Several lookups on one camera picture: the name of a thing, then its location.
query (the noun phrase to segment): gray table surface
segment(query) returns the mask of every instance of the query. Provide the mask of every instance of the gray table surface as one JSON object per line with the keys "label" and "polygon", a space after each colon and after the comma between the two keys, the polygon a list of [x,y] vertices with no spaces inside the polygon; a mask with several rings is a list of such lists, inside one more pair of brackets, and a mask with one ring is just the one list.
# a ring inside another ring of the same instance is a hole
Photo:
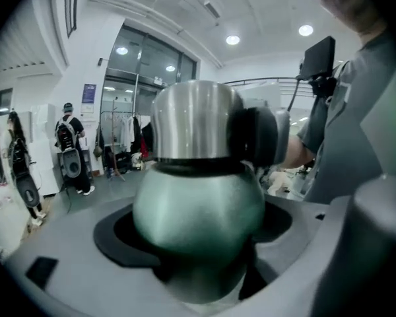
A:
{"label": "gray table surface", "polygon": [[[29,238],[5,266],[27,295],[53,316],[196,316],[166,290],[150,269],[126,269],[107,259],[93,241],[97,222],[132,203],[121,199],[50,222]],[[299,316],[310,310],[317,281],[339,238],[346,201],[331,206],[266,195],[288,211],[292,226],[272,243],[257,245],[258,258],[279,277],[265,289],[219,316]],[[324,222],[315,219],[326,213]],[[24,275],[37,257],[59,260],[45,291]]]}

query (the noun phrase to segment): long hair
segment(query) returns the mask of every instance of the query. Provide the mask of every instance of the long hair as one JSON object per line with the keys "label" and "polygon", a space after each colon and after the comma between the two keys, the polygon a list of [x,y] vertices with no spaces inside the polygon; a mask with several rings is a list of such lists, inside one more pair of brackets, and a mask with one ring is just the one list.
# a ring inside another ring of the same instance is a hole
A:
{"label": "long hair", "polygon": [[18,113],[14,110],[9,114],[9,120],[13,122],[13,136],[15,139],[21,139],[24,144],[26,144],[26,139],[24,135],[24,130],[22,128],[22,124],[20,123],[20,119]]}

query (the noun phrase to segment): black cable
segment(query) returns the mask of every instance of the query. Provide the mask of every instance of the black cable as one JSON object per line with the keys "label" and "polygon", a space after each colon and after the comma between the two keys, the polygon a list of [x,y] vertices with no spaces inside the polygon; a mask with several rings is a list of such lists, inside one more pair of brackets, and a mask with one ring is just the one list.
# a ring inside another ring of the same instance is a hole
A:
{"label": "black cable", "polygon": [[288,107],[288,112],[290,112],[290,110],[293,107],[293,103],[295,102],[295,98],[296,98],[296,94],[298,93],[298,88],[299,88],[299,84],[300,84],[301,80],[297,79],[296,80],[296,88],[295,88],[295,93],[293,94],[292,100],[290,101],[289,107]]}

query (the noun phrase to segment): man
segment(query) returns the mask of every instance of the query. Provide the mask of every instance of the man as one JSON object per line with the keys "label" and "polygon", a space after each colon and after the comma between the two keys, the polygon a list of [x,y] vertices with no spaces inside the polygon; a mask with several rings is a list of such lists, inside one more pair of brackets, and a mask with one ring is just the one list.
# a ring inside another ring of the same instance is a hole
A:
{"label": "man", "polygon": [[370,0],[318,1],[359,35],[362,49],[343,67],[333,99],[315,100],[310,120],[290,138],[283,167],[316,157],[305,200],[330,203],[396,174],[396,45]]}
{"label": "man", "polygon": [[[69,116],[72,116],[72,114],[73,114],[72,104],[66,103],[63,106],[63,112],[64,112],[63,121],[66,121],[69,118]],[[84,195],[87,196],[95,190],[95,187],[90,185],[90,180],[88,178],[84,154],[82,152],[81,145],[79,144],[79,137],[85,136],[85,130],[84,130],[84,127],[83,127],[81,121],[79,121],[75,117],[72,117],[72,120],[69,122],[69,124],[73,127],[73,129],[77,135],[76,149],[79,152],[79,157],[81,160],[81,173],[76,178],[73,179],[73,184],[74,184],[78,194],[84,193]],[[57,130],[58,125],[59,125],[59,122],[56,124],[55,130]]]}

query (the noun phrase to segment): silver lid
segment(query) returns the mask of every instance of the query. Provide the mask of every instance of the silver lid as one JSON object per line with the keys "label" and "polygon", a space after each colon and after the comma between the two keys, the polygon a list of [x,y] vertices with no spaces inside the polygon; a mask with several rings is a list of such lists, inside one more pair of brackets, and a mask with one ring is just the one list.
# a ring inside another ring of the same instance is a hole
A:
{"label": "silver lid", "polygon": [[243,108],[237,92],[216,82],[188,81],[164,89],[151,110],[154,156],[159,159],[229,157],[232,118]]}

